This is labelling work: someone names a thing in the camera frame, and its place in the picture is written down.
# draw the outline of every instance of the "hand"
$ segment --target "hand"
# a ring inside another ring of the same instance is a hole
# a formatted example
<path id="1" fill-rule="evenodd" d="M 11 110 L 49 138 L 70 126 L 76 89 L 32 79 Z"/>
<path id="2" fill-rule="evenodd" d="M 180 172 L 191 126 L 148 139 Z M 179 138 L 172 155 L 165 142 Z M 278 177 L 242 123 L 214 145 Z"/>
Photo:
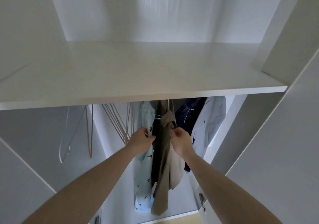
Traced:
<path id="1" fill-rule="evenodd" d="M 127 145 L 132 148 L 135 155 L 138 155 L 147 152 L 154 140 L 155 136 L 148 137 L 147 129 L 140 127 L 132 134 Z"/>
<path id="2" fill-rule="evenodd" d="M 170 130 L 171 143 L 174 151 L 183 159 L 189 154 L 194 154 L 192 138 L 184 129 L 178 127 Z"/>

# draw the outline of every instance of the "forearm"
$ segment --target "forearm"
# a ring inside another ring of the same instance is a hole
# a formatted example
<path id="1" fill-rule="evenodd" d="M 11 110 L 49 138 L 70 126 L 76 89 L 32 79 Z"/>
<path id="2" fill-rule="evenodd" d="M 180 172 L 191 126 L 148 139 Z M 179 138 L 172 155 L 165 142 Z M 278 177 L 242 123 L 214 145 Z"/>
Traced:
<path id="1" fill-rule="evenodd" d="M 185 156 L 214 212 L 226 223 L 282 224 L 266 207 L 195 152 Z"/>
<path id="2" fill-rule="evenodd" d="M 129 145 L 122 148 L 64 187 L 23 224 L 88 224 L 134 157 Z"/>

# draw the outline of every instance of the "white wardrobe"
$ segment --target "white wardrobe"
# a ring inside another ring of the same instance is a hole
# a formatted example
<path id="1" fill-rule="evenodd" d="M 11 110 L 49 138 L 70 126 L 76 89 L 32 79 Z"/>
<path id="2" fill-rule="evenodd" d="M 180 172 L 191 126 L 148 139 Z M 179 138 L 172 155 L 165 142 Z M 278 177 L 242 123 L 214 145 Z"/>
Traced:
<path id="1" fill-rule="evenodd" d="M 22 222 L 124 146 L 103 103 L 114 103 L 125 118 L 128 102 L 225 95 L 225 120 L 204 157 L 210 163 L 248 94 L 284 92 L 290 85 L 272 77 L 282 57 L 273 51 L 297 1 L 0 0 L 0 144 L 46 192 L 37 202 L 23 193 L 10 204 L 1 200 L 0 222 Z M 86 118 L 80 120 L 85 105 L 89 127 L 94 105 L 92 158 Z M 61 137 L 64 154 L 74 133 L 60 163 Z M 1 194 L 18 181 L 14 171 L 1 172 Z M 170 190 L 164 214 L 137 212 L 134 171 L 132 162 L 91 223 L 97 215 L 104 224 L 155 223 L 200 209 L 198 184 L 185 174 Z M 32 185 L 12 188 L 36 196 Z M 21 200 L 28 212 L 17 205 Z"/>

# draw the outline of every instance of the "wooden floor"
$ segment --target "wooden floor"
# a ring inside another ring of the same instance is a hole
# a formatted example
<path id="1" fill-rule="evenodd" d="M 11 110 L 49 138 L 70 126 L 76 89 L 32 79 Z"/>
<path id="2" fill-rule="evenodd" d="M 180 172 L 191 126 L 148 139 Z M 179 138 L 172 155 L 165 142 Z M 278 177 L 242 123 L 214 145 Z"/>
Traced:
<path id="1" fill-rule="evenodd" d="M 158 224 L 202 224 L 202 222 L 199 214 L 193 214 L 164 222 L 159 222 Z"/>

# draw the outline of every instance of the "white shelf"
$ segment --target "white shelf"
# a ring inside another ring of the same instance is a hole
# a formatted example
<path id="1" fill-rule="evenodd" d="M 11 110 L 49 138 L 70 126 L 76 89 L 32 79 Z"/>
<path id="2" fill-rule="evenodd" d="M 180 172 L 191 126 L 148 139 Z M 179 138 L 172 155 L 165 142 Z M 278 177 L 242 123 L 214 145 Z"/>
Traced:
<path id="1" fill-rule="evenodd" d="M 0 109 L 285 91 L 253 64 L 257 47 L 68 42 L 3 79 Z"/>

